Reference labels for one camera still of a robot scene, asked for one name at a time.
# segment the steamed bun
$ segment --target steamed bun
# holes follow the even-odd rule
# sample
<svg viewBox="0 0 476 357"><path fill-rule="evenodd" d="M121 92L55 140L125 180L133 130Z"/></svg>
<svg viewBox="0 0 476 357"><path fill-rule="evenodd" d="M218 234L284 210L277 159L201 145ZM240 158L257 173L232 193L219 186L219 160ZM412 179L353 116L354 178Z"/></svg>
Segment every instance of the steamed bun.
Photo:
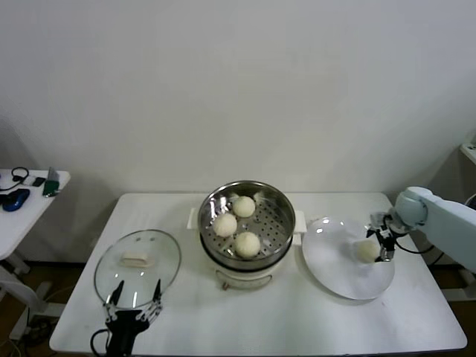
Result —
<svg viewBox="0 0 476 357"><path fill-rule="evenodd" d="M235 202L233 202L233 212L238 217L249 217L254 213L254 209L254 201L250 197L241 196Z"/></svg>
<svg viewBox="0 0 476 357"><path fill-rule="evenodd" d="M374 263L380 255L380 245L371 239L362 240L357 245L357 257L365 263Z"/></svg>
<svg viewBox="0 0 476 357"><path fill-rule="evenodd" d="M261 242L256 234L243 232L235 239L235 252L242 258L252 258L260 252Z"/></svg>
<svg viewBox="0 0 476 357"><path fill-rule="evenodd" d="M213 223L213 230L219 237L229 237L237 231L237 219L233 214L220 214Z"/></svg>

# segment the black cable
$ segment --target black cable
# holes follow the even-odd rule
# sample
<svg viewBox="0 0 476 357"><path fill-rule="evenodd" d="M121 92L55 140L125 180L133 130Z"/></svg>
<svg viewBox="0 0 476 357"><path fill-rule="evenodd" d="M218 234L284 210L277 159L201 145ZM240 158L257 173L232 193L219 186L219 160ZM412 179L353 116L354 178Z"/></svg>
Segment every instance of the black cable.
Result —
<svg viewBox="0 0 476 357"><path fill-rule="evenodd" d="M30 331L24 336L25 346L35 347L47 341L53 332L53 325L48 318L36 318L31 322Z"/></svg>
<svg viewBox="0 0 476 357"><path fill-rule="evenodd" d="M107 347L109 346L109 337L111 337L111 333L108 331L107 332L107 339L106 339L106 346L104 347L104 349L107 351Z"/></svg>
<svg viewBox="0 0 476 357"><path fill-rule="evenodd" d="M434 266L436 263L438 263L440 261L441 258L443 258L443 255L445 255L445 253L441 253L437 259L435 259L432 263L428 264L428 266Z"/></svg>
<svg viewBox="0 0 476 357"><path fill-rule="evenodd" d="M434 248L434 245L431 245L429 248L426 248L425 250L423 251L411 251L410 249L407 249L407 248L404 248L400 245L400 243L398 243L398 241L396 240L395 241L395 244L397 247L399 247L400 249L402 249L403 251L407 251L408 253L412 253L412 254L424 254L424 253L428 253L430 250L432 250Z"/></svg>
<svg viewBox="0 0 476 357"><path fill-rule="evenodd" d="M24 176L15 175L15 172L17 170L24 170L25 175ZM16 181L16 183L13 186L9 187L9 188L0 188L0 191L8 191L8 190L11 190L12 188L17 187L18 185L22 184L23 181L30 175L30 171L26 167L23 167L23 166L15 167L10 172L12 174L12 180L14 182Z"/></svg>
<svg viewBox="0 0 476 357"><path fill-rule="evenodd" d="M27 309L27 327L30 327L30 307Z"/></svg>
<svg viewBox="0 0 476 357"><path fill-rule="evenodd" d="M91 336L91 339L89 340L89 346L91 348L91 351L93 352L93 354L96 356L96 357L102 357L97 351L96 349L94 348L94 339L96 338L97 335L99 335L100 333L105 333L105 332L109 332L108 329L99 329L98 331L96 331L95 333L92 334Z"/></svg>

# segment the white plate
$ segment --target white plate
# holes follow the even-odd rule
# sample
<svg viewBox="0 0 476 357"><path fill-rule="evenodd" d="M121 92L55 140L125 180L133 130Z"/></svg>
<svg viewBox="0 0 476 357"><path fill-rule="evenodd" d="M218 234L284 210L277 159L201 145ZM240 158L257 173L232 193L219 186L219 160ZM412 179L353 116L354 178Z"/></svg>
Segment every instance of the white plate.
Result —
<svg viewBox="0 0 476 357"><path fill-rule="evenodd" d="M332 292L354 300L377 298L392 283L393 262L363 263L355 255L365 238L364 225L341 217L313 222L304 234L303 255L309 270Z"/></svg>

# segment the white wall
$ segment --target white wall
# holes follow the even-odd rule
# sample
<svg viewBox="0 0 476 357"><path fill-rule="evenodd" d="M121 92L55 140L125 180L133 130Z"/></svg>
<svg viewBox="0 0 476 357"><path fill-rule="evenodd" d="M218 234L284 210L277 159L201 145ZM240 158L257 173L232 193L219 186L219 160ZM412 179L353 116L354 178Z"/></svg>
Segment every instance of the white wall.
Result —
<svg viewBox="0 0 476 357"><path fill-rule="evenodd" d="M22 251L86 259L130 191L458 182L442 167L476 129L475 13L447 0L3 1L0 163L73 177Z"/></svg>

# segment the floor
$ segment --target floor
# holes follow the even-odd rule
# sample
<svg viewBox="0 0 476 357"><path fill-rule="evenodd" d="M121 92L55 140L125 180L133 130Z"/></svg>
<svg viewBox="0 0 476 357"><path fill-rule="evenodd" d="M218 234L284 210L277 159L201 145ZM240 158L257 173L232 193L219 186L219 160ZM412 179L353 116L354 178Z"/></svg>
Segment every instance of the floor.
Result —
<svg viewBox="0 0 476 357"><path fill-rule="evenodd" d="M42 281L49 280L53 283L51 293L58 292L61 289L73 286L81 275L81 268L72 267L50 267L50 266L34 266L29 274L22 276L24 282L31 288L35 289ZM435 279L442 288L455 288L462 287L464 282L459 277L455 270L449 269L437 269L433 271ZM51 298L51 302L66 303L71 289L66 289L63 292L55 295ZM476 356L476 302L467 303L451 303L458 321L464 329L468 338L468 347L461 351L447 352L447 353L433 353L424 356L435 357L475 357ZM10 356L31 356L31 357L69 357L78 355L69 355L64 353L55 353L49 349L48 339L38 346L26 347L26 343L20 342L18 345L19 350L15 350L15 347L5 339L8 337L10 331L22 314L24 305L18 302L13 297L7 295L0 302L0 357Z"/></svg>

